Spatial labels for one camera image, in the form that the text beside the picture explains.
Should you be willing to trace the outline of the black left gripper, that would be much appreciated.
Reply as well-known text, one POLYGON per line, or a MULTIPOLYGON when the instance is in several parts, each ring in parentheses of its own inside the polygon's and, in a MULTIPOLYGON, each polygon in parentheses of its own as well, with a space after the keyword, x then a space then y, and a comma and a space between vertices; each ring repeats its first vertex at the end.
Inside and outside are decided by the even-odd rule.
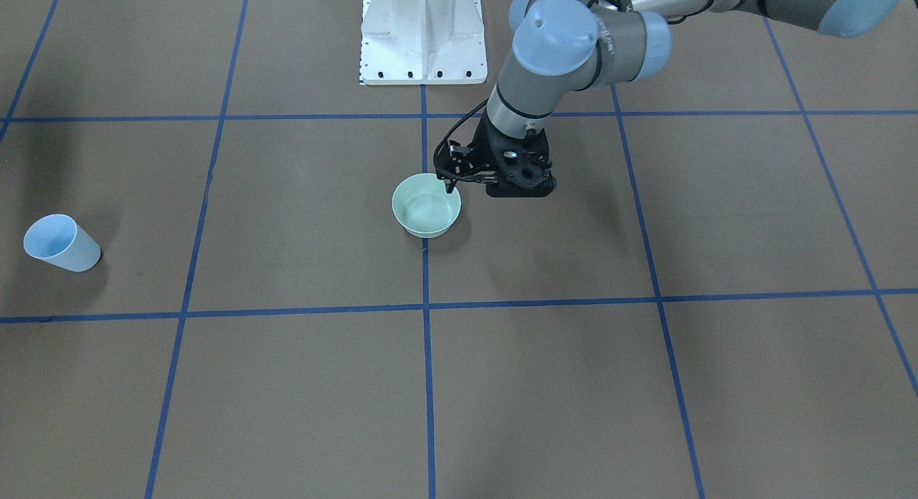
POLYGON ((502 133, 484 115, 476 127, 470 148, 461 144, 439 144, 434 149, 434 169, 438 178, 445 182, 446 192, 453 193, 459 181, 483 185, 498 183, 495 155, 503 151, 527 150, 547 152, 549 155, 544 130, 538 133, 528 130, 524 138, 514 138, 502 133))

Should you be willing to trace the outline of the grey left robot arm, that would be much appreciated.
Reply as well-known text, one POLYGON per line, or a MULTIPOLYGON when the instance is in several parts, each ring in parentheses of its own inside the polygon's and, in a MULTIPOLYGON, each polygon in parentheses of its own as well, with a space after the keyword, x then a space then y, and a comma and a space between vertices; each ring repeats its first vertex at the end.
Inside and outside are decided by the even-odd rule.
POLYGON ((507 59, 469 144, 446 134, 434 150, 452 193, 482 184, 491 197, 541 198, 555 189, 546 123, 560 100, 658 74, 670 29, 692 16, 739 10, 840 38, 858 37, 902 0, 512 0, 507 59))

